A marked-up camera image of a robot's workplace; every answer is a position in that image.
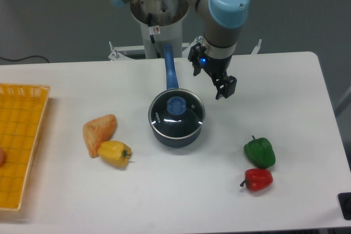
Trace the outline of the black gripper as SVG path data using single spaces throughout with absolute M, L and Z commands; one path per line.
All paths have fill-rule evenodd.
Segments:
M 190 48 L 188 60 L 193 66 L 193 75 L 197 76 L 201 70 L 204 70 L 211 77 L 217 89 L 216 100 L 232 96 L 235 93 L 237 79 L 227 75 L 231 57 L 217 59 L 207 55 L 206 51 L 207 48 L 200 43 Z

